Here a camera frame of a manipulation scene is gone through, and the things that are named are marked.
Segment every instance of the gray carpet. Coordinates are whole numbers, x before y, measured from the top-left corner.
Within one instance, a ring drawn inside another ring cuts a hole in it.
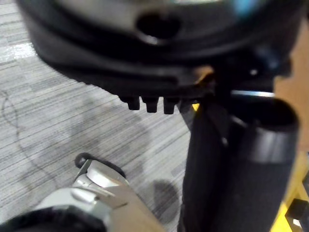
[[[124,169],[134,190],[175,231],[190,132],[176,110],[129,111],[116,96],[70,80],[36,56],[14,3],[0,0],[0,222],[77,173],[89,152]]]

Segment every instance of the black cylinder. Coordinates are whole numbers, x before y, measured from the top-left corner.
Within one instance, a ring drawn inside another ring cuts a hole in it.
[[[276,99],[233,100],[224,150],[215,150],[205,136],[209,130],[201,131],[208,123],[201,118],[204,111],[200,108],[193,124],[183,183],[186,232],[268,232],[295,158],[294,111]]]

